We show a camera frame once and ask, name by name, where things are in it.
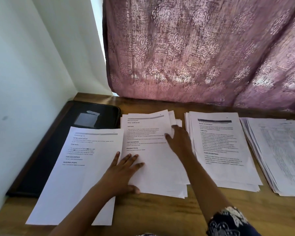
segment wood grain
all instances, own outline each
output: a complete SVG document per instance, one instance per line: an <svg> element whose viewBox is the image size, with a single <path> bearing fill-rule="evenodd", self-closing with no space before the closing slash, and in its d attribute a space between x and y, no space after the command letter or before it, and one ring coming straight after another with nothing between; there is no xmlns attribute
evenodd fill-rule
<svg viewBox="0 0 295 236"><path fill-rule="evenodd" d="M170 103L128 99L106 95L78 93L74 100L115 105L122 114L153 113L174 110L184 123L184 113L238 112L240 117L295 119L295 114L253 109L226 108L195 103ZM295 197L281 197L270 189L256 158L257 171L263 182L260 192L220 188L227 198L248 218L262 235L295 235ZM0 233L13 235L47 235L53 226L29 226L25 222L36 199L9 198L0 211ZM112 226L92 226L87 235L205 235L207 229L201 210L190 186L188 198L180 199L152 194L125 195L116 198Z"/></svg>

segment person's left hand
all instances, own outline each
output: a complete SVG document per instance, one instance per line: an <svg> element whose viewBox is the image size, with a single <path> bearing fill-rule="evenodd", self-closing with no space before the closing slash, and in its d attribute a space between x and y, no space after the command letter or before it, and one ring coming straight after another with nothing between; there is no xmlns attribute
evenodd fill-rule
<svg viewBox="0 0 295 236"><path fill-rule="evenodd" d="M120 152L117 152L110 167L107 169L97 185L102 186L103 190L107 191L107 194L111 197L128 192L140 194L138 187L128 185L128 183L134 173L144 166L144 163L137 163L131 167L138 158L138 155L131 157L131 154L128 154L117 164L119 155Z"/></svg>

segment floral sleeve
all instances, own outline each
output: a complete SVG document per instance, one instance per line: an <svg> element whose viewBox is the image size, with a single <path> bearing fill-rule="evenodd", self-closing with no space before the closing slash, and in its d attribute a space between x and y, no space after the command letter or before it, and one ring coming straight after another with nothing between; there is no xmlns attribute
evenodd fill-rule
<svg viewBox="0 0 295 236"><path fill-rule="evenodd" d="M257 236L244 215L236 207L227 207L216 213L208 223L208 236Z"/></svg>

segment black case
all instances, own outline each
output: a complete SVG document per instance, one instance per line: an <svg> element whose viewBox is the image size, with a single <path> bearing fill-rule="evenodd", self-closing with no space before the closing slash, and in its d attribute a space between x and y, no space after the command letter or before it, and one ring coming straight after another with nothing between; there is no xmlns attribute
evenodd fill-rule
<svg viewBox="0 0 295 236"><path fill-rule="evenodd" d="M87 113L87 111L99 113L94 127L75 125L79 114ZM121 110L116 106L79 101L67 102L10 187L7 195L38 198L57 161L70 127L114 129L119 125L120 115Z"/></svg>

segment pink curtain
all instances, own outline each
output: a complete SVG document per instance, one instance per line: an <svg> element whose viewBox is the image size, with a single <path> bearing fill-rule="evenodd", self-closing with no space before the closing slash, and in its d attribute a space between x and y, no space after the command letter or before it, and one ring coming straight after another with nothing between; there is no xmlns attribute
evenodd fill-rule
<svg viewBox="0 0 295 236"><path fill-rule="evenodd" d="M295 110L295 0L104 0L104 12L118 95Z"/></svg>

